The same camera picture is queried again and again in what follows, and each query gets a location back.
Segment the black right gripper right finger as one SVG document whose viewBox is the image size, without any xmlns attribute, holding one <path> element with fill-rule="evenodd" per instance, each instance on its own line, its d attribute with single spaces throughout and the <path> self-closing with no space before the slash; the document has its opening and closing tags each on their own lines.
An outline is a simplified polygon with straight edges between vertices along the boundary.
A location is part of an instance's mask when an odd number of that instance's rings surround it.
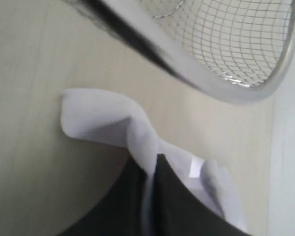
<svg viewBox="0 0 295 236">
<path fill-rule="evenodd" d="M 153 186 L 156 236 L 246 236 L 244 231 L 209 210 L 187 189 L 159 154 Z"/>
</svg>

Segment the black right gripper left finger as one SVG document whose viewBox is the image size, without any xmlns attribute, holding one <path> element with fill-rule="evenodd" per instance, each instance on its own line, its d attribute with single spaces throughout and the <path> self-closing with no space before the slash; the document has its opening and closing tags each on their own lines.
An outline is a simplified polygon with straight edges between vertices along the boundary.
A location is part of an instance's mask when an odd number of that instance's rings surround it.
<svg viewBox="0 0 295 236">
<path fill-rule="evenodd" d="M 146 173 L 128 158 L 108 193 L 62 236 L 142 236 L 141 208 Z"/>
</svg>

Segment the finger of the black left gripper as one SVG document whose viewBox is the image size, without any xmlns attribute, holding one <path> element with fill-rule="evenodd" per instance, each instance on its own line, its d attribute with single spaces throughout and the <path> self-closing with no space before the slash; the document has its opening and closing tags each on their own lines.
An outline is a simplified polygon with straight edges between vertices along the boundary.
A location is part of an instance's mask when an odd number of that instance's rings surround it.
<svg viewBox="0 0 295 236">
<path fill-rule="evenodd" d="M 187 80 L 178 64 L 179 45 L 137 0 L 76 0 L 75 8 L 159 68 L 181 81 Z"/>
</svg>

